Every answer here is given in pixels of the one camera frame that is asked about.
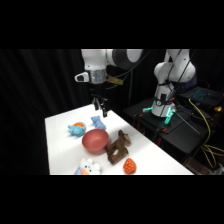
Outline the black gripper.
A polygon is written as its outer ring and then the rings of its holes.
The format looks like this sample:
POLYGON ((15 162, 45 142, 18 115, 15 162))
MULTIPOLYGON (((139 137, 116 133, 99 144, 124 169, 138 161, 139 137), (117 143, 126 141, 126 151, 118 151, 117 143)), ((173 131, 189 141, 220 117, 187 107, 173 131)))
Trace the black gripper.
POLYGON ((101 83, 101 84, 91 84, 90 85, 90 93, 93 96, 93 105, 95 107, 95 110, 100 110, 102 109, 103 111, 103 117, 107 117, 107 112, 108 112, 108 99, 106 98, 106 84, 101 83))

